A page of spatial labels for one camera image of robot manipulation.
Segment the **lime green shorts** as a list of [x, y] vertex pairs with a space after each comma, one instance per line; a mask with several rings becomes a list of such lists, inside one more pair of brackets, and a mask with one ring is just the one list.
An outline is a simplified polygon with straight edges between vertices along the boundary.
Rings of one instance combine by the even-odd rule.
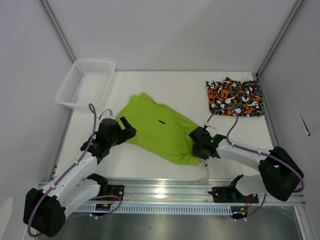
[[192, 155], [193, 140], [189, 134], [199, 125], [170, 106], [157, 103], [143, 92], [132, 95], [128, 104], [116, 116], [124, 129], [127, 122], [136, 129], [136, 134], [126, 142], [146, 150], [177, 167], [205, 168], [205, 176], [194, 180], [195, 185], [209, 181], [210, 171], [206, 160]]

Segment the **white plastic basket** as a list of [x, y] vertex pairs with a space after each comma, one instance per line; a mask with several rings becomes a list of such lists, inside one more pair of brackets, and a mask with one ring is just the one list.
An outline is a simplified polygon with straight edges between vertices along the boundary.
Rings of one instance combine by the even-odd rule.
[[107, 59], [77, 59], [66, 75], [55, 101], [71, 109], [100, 108], [109, 98], [116, 63]]

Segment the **orange camouflage shorts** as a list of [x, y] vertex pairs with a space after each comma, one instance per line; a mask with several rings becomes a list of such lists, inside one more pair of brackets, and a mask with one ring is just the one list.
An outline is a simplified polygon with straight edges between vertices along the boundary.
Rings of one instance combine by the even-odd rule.
[[222, 81], [205, 83], [211, 113], [222, 116], [261, 117], [265, 114], [264, 97], [256, 80], [236, 81], [226, 77]]

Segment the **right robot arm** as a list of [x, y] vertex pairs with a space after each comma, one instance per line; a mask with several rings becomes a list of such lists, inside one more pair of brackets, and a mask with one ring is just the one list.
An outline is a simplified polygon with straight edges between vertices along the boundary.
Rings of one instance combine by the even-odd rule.
[[240, 174], [227, 187], [229, 198], [239, 202], [253, 194], [270, 194], [280, 201], [287, 201], [292, 193], [304, 190], [304, 174], [282, 147], [271, 150], [250, 148], [231, 141], [229, 136], [211, 136], [204, 127], [197, 127], [189, 134], [193, 141], [192, 154], [203, 160], [228, 159], [250, 167], [256, 175]]

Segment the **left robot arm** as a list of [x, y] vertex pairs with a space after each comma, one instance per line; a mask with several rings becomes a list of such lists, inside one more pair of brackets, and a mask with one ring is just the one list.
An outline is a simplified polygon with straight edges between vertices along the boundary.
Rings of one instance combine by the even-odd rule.
[[54, 237], [82, 204], [91, 199], [105, 199], [109, 181], [96, 173], [97, 167], [112, 147], [132, 139], [136, 133], [125, 117], [120, 121], [104, 118], [94, 123], [91, 136], [67, 170], [42, 188], [32, 188], [26, 194], [23, 222], [27, 231], [35, 229]]

